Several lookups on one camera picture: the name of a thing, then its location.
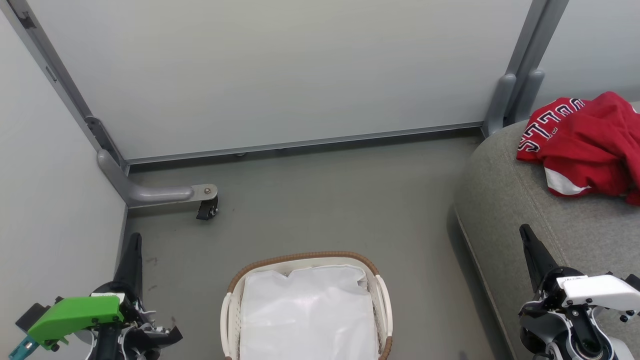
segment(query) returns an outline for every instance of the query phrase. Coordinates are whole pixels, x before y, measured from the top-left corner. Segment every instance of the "white cloth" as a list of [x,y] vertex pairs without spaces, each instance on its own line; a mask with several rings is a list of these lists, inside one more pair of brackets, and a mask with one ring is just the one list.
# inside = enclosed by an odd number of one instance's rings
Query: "white cloth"
[[242,360],[375,360],[378,338],[366,275],[349,265],[246,278]]

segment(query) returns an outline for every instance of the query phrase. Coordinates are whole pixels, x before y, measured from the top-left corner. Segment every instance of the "metal bracket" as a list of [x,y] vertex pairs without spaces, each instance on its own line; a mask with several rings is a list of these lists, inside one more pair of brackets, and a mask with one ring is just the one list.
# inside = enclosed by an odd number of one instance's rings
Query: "metal bracket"
[[127,162],[122,158],[122,155],[120,155],[118,148],[116,148],[116,145],[113,143],[113,140],[109,136],[107,129],[102,125],[100,119],[95,116],[87,116],[84,118],[84,122],[87,127],[89,127],[91,134],[93,134],[95,139],[98,141],[98,144],[100,144],[100,147],[107,150],[113,158],[113,161],[115,161],[120,169],[124,171],[127,167]]
[[213,184],[155,188],[138,185],[122,172],[109,152],[104,149],[98,152],[98,166],[130,209],[179,202],[208,201],[218,196],[218,188]]
[[29,16],[29,12],[27,10],[16,10],[16,6],[10,0],[7,0],[7,3],[9,3],[9,6],[11,6],[11,10],[13,10],[13,13],[18,18],[18,20],[20,20],[20,23],[22,24],[23,28],[25,29],[36,28],[36,24],[33,22],[33,19],[31,18],[31,16]]

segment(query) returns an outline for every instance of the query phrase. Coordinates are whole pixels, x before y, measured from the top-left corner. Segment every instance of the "gray sofa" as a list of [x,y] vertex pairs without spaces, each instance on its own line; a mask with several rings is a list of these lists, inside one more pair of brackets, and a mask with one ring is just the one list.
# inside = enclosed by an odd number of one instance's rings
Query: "gray sofa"
[[[515,159],[525,123],[504,128],[477,148],[455,197],[458,221],[517,360],[532,357],[518,335],[518,311],[533,296],[521,224],[531,225],[560,265],[587,275],[640,275],[640,208],[600,195],[551,195],[542,166]],[[598,321],[640,359],[640,318],[622,323],[619,317],[607,311]]]

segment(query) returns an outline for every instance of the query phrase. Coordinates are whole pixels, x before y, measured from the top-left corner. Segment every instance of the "white panel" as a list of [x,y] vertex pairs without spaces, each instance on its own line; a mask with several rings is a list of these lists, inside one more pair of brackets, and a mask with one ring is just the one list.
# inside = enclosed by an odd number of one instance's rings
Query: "white panel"
[[540,62],[546,75],[533,109],[609,90],[640,100],[639,19],[637,0],[569,1]]
[[530,5],[28,2],[127,159],[482,121]]
[[[6,10],[6,3],[1,5]],[[96,153],[0,13],[0,349],[24,338],[13,323],[39,302],[86,296],[111,280],[125,204]],[[84,359],[88,346],[37,359]]]

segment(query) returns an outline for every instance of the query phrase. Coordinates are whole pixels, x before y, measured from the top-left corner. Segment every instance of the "caster wheel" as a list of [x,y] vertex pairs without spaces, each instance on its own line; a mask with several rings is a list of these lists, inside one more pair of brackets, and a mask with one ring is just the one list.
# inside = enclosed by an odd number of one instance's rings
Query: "caster wheel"
[[205,200],[200,203],[200,208],[198,209],[198,215],[196,219],[198,220],[210,220],[218,213],[218,197],[211,200]]

